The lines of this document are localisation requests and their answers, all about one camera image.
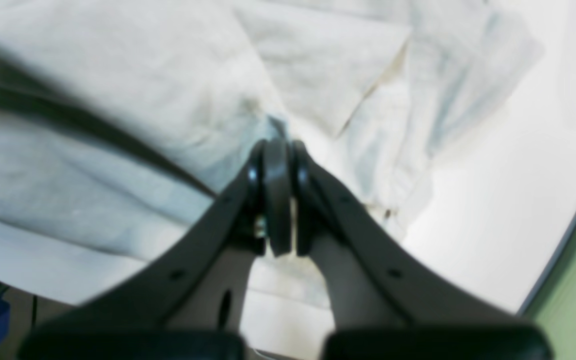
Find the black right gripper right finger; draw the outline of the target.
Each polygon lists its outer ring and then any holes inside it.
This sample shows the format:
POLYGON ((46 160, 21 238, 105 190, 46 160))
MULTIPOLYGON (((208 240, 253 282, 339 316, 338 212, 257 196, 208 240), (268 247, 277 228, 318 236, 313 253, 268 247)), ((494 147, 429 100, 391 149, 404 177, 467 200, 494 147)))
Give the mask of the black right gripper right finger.
POLYGON ((551 360, 539 326, 407 253, 301 141, 291 146, 295 248, 322 273, 334 331, 323 360, 551 360))

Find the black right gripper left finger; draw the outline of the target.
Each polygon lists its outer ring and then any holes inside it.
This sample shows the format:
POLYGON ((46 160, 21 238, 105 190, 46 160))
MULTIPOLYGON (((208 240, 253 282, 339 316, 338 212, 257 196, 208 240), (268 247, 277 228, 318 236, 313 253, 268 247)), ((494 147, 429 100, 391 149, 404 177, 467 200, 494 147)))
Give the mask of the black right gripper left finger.
POLYGON ((265 244, 259 141, 190 231, 142 271, 35 328, 20 360, 244 360, 238 335, 247 276, 265 244))

